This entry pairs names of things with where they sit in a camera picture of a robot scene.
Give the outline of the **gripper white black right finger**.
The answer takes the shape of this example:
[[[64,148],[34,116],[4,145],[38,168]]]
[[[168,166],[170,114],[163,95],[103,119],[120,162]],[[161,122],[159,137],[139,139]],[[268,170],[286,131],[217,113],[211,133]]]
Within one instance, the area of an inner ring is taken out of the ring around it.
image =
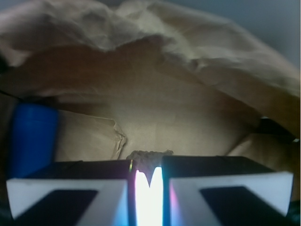
[[[290,226],[293,174],[246,157],[162,160],[163,225]]]

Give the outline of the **gripper white black left finger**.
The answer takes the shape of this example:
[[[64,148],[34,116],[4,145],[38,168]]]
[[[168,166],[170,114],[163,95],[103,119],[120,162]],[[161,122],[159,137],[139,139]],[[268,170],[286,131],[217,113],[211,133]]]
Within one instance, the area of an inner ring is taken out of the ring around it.
[[[131,160],[53,163],[6,182],[15,226],[132,226]]]

